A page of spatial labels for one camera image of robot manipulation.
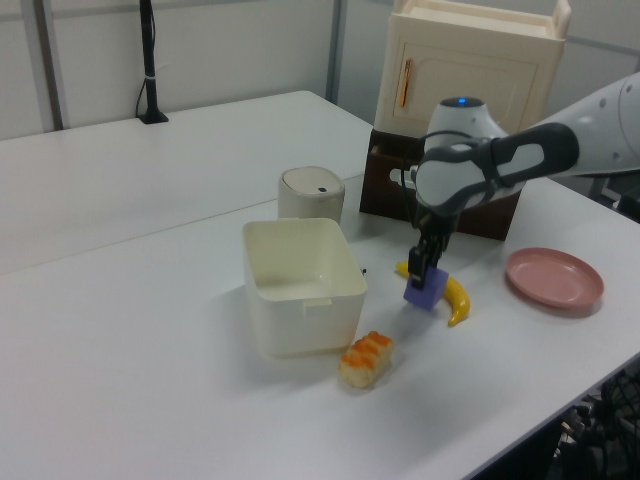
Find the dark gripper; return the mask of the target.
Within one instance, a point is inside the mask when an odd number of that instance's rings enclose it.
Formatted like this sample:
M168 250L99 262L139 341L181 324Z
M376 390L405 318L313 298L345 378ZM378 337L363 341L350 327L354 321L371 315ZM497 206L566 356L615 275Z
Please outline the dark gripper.
M411 286L422 290L425 285L427 266L437 268L446 251L451 235L455 232L459 216L439 215L424 205L416 205L414 227L419 231L418 245L411 248L408 256L408 273Z

